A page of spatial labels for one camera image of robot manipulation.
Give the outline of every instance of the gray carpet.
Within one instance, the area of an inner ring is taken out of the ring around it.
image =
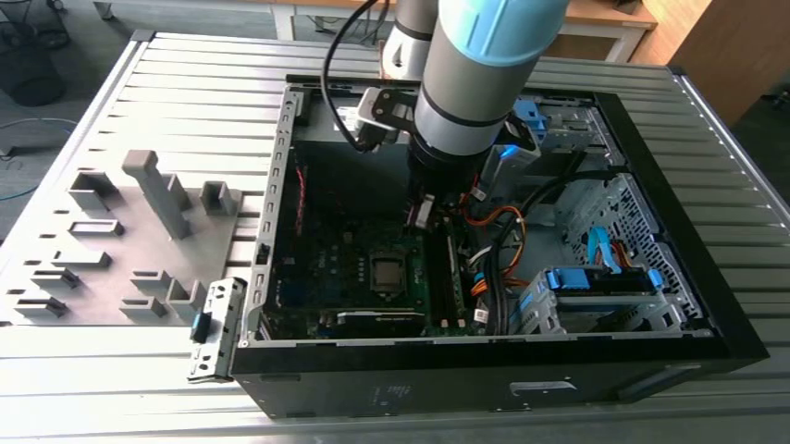
[[[72,35],[72,44],[51,53],[58,71],[66,79],[67,94],[58,103],[36,108],[22,108],[0,92],[0,125],[31,116],[60,117],[79,120],[102,82],[112,69],[132,31],[148,29],[192,34],[212,34],[232,37],[275,39],[276,31],[272,16],[219,10],[115,5],[116,18],[99,19],[92,3],[67,1],[63,16],[66,27]],[[349,37],[355,43],[365,36],[365,21]],[[339,29],[341,22],[327,23],[330,30]],[[387,36],[387,24],[379,35]],[[315,25],[307,17],[295,19],[298,40],[331,42],[330,33],[315,32]],[[60,128],[67,124],[43,125],[39,122],[4,129],[0,132],[3,146],[19,149],[14,157],[0,157],[0,197],[35,187],[47,172],[68,134]],[[6,238],[19,214],[26,208],[30,196],[0,201],[0,240]]]

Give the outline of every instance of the black trash bin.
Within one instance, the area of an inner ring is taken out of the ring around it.
[[[36,29],[39,44],[47,49],[59,49],[72,38],[63,26],[60,0],[0,0],[0,12],[6,20],[27,23]]]
[[[31,25],[0,22],[0,90],[23,106],[51,104],[66,92],[38,37]]]

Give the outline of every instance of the wooden desk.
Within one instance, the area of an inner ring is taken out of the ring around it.
[[[294,40],[294,17],[318,16],[347,18],[363,0],[115,0],[114,3],[184,6],[270,12],[274,15],[279,40]],[[94,2],[103,19],[112,18],[110,2]],[[390,12],[387,20],[394,20]],[[634,15],[613,9],[611,0],[571,0],[566,25],[561,30],[551,56],[601,58],[609,62],[627,62],[646,31],[657,21],[649,10],[639,7]]]

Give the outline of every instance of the label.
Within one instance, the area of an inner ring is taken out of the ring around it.
[[[474,187],[469,194],[471,194],[474,198],[481,202],[486,200],[486,193],[478,187]]]
[[[623,21],[622,26],[626,28],[643,28],[649,30],[653,25],[650,23],[641,23],[638,21]]]
[[[515,394],[519,391],[530,390],[578,390],[577,386],[570,384],[567,381],[535,381],[535,382],[511,382],[510,391]]]
[[[343,124],[349,131],[354,131],[357,129],[357,106],[342,106],[338,108],[338,115],[341,116],[341,120],[343,120]],[[341,131],[338,125],[335,125],[335,131]]]
[[[481,310],[479,308],[477,308],[474,310],[474,320],[475,320],[475,322],[479,322],[481,324],[487,324],[489,323],[489,311]]]

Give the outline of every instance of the aluminum extrusion table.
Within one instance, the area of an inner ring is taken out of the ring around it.
[[[0,287],[3,270],[39,234],[32,227],[46,217],[44,203],[67,198],[62,178],[140,147],[158,150],[164,172],[187,184],[222,178],[243,191],[224,274],[247,278],[284,77],[318,74],[324,51],[320,43],[170,33],[132,41],[0,249]],[[377,77],[378,53],[342,46],[334,72]],[[666,442],[693,433],[718,434],[721,441],[782,430],[790,419],[788,206],[685,76],[665,68],[543,59],[530,85],[619,94],[769,360],[631,405],[274,422],[236,384],[187,384],[187,327],[3,327],[0,438],[290,435],[284,442],[302,442],[292,435],[357,432],[382,443],[403,442],[409,430],[457,440],[455,429],[465,427],[489,442],[563,431],[585,442],[650,434]],[[697,429],[689,421],[701,416],[709,419]],[[651,421],[601,424],[623,419]],[[551,425],[558,422],[573,424]]]

